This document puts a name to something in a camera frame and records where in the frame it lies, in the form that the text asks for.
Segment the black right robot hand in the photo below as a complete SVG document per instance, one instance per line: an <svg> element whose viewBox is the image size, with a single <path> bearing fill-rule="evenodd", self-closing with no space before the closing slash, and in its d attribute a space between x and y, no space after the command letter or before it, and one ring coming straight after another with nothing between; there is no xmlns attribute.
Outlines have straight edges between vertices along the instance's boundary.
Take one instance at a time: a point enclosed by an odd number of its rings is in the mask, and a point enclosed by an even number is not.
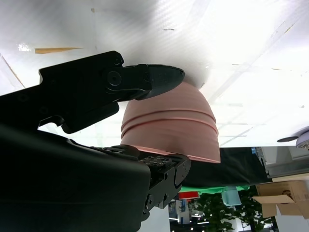
<svg viewBox="0 0 309 232"><path fill-rule="evenodd" d="M88 147L67 134L177 87L166 65L123 66L110 51L39 70L38 85L0 98L0 229L3 232L136 232L178 194L191 162L179 154L138 159L129 145Z"/></svg>

